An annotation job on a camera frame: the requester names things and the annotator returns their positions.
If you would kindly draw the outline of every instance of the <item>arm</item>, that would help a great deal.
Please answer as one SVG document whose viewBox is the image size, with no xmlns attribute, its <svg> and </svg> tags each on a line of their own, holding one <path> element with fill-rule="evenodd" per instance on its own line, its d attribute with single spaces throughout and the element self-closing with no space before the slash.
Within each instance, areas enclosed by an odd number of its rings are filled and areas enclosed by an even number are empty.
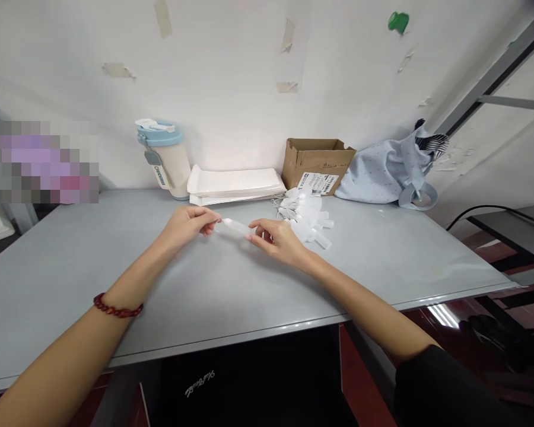
<svg viewBox="0 0 534 427">
<path fill-rule="evenodd" d="M 404 361 L 437 342 L 419 326 L 380 297 L 306 249 L 284 221 L 258 219 L 255 246 L 273 258 L 294 266 L 318 280 L 350 313 L 354 321 L 384 350 Z"/>
<path fill-rule="evenodd" d="M 207 208 L 179 208 L 158 238 L 111 286 L 103 302 L 136 309 L 182 247 L 198 233 L 210 235 L 218 220 Z M 90 308 L 0 398 L 0 427 L 66 425 L 109 363 L 130 322 L 131 318 Z"/>
</svg>

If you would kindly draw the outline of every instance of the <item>blue lid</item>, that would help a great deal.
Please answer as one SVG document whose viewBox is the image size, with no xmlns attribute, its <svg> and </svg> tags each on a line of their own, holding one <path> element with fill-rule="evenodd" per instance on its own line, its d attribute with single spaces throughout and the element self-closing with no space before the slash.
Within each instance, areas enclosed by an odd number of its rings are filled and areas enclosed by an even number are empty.
<svg viewBox="0 0 534 427">
<path fill-rule="evenodd" d="M 178 125 L 172 122 L 159 122 L 158 120 L 157 123 L 164 126 L 174 125 L 176 130 L 174 132 L 168 132 L 163 129 L 145 129 L 142 126 L 137 126 L 136 138 L 140 144 L 159 147 L 176 145 L 184 141 L 184 135 Z"/>
</svg>

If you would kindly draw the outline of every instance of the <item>person's right hand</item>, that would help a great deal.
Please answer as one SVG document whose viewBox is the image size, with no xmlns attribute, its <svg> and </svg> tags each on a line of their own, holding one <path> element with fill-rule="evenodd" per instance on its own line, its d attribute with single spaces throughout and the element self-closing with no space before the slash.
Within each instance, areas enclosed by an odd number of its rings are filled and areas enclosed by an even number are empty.
<svg viewBox="0 0 534 427">
<path fill-rule="evenodd" d="M 314 253 L 305 248 L 288 222 L 262 218 L 249 224 L 249 228 L 255 227 L 255 235 L 248 235 L 247 240 L 282 263 L 308 269 Z"/>
</svg>

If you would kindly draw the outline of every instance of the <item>table surface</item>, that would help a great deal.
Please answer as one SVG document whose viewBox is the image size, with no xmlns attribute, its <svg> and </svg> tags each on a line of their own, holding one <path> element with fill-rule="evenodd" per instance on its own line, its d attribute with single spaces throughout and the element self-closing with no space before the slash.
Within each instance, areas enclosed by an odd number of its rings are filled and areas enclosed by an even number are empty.
<svg viewBox="0 0 534 427">
<path fill-rule="evenodd" d="M 534 217 L 534 206 L 518 209 Z M 507 211 L 472 215 L 470 222 L 494 235 L 516 250 L 524 250 L 534 255 L 534 222 Z"/>
<path fill-rule="evenodd" d="M 60 206 L 0 254 L 0 389 L 89 307 L 185 202 L 162 190 L 114 190 Z M 514 286 L 426 215 L 324 197 L 329 250 L 308 248 L 399 310 Z M 270 200 L 215 207 L 248 223 Z M 228 230 L 198 236 L 165 270 L 110 366 L 162 358 L 349 319 L 312 278 Z"/>
</svg>

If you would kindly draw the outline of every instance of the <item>stack of paper bags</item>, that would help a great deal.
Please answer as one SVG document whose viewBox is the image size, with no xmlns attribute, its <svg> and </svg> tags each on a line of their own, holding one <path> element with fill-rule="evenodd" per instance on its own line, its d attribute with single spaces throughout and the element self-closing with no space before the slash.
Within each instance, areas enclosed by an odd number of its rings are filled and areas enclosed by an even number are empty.
<svg viewBox="0 0 534 427">
<path fill-rule="evenodd" d="M 269 199 L 287 189 L 275 169 L 210 172 L 194 165 L 187 185 L 190 203 L 198 206 Z"/>
</svg>

